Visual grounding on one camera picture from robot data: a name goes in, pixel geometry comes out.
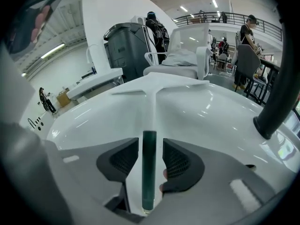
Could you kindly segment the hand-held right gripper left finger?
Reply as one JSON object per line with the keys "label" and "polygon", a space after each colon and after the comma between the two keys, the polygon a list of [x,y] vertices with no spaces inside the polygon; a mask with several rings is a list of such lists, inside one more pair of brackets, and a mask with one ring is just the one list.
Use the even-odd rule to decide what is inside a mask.
{"label": "hand-held right gripper left finger", "polygon": [[130,211],[126,178],[138,158],[139,139],[58,150],[46,142],[49,166],[73,225],[138,225]]}

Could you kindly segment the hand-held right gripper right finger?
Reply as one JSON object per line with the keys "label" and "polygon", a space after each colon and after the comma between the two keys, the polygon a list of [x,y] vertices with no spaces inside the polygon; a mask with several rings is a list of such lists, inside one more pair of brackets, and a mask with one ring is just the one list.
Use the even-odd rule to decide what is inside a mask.
{"label": "hand-held right gripper right finger", "polygon": [[167,169],[173,156],[187,169],[170,175],[152,225],[258,224],[277,204],[274,189],[237,159],[186,142],[164,139]]}

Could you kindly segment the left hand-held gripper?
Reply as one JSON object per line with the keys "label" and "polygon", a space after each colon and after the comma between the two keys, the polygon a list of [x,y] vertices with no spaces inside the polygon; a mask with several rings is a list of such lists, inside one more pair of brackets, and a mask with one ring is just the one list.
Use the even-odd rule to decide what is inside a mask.
{"label": "left hand-held gripper", "polygon": [[29,53],[39,41],[34,44],[31,42],[31,33],[35,28],[35,19],[37,15],[47,5],[50,5],[50,11],[46,17],[45,25],[50,20],[53,12],[61,0],[26,0],[18,11],[16,17],[11,23],[11,27],[6,34],[6,48],[9,53]]}

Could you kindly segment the person's left hand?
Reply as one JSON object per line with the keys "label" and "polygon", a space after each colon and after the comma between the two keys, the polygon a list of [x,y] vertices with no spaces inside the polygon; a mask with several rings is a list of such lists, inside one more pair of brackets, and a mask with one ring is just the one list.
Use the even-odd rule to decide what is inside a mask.
{"label": "person's left hand", "polygon": [[45,6],[35,19],[35,28],[33,29],[30,38],[31,42],[34,44],[37,42],[38,36],[42,32],[42,28],[45,25],[46,17],[48,16],[50,8],[50,5]]}

